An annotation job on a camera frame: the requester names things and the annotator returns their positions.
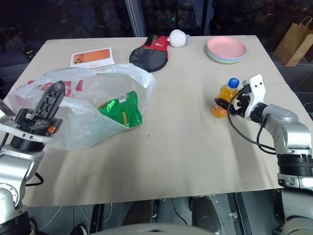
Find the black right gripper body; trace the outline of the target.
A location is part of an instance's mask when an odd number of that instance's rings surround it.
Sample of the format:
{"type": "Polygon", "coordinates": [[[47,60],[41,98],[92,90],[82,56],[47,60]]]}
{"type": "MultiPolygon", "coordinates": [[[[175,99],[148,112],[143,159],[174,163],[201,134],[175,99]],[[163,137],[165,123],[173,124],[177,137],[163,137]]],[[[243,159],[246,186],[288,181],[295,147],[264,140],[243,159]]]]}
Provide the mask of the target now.
{"type": "Polygon", "coordinates": [[[228,113],[232,116],[244,117],[247,107],[250,103],[250,85],[246,85],[246,94],[238,96],[237,94],[231,99],[228,113]]]}

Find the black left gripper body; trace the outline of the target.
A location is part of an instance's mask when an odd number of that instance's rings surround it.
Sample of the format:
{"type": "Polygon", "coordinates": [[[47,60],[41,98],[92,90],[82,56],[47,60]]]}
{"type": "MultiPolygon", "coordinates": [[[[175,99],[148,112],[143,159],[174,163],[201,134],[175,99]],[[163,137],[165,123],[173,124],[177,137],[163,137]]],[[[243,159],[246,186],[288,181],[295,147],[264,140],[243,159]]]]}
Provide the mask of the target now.
{"type": "Polygon", "coordinates": [[[63,120],[44,117],[35,110],[23,108],[15,117],[15,123],[18,129],[25,132],[40,136],[51,136],[58,132],[63,120]]]}

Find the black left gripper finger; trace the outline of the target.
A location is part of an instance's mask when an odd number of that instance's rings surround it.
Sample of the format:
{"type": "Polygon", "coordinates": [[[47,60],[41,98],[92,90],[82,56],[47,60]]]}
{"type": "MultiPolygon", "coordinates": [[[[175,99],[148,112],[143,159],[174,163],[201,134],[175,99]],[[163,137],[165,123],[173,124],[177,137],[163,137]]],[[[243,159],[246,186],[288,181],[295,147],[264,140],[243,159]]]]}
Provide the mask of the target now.
{"type": "Polygon", "coordinates": [[[40,116],[54,116],[62,102],[62,82],[58,81],[45,90],[35,111],[40,116]]]}
{"type": "Polygon", "coordinates": [[[53,118],[64,98],[64,82],[56,82],[48,89],[46,97],[46,117],[53,118]]]}

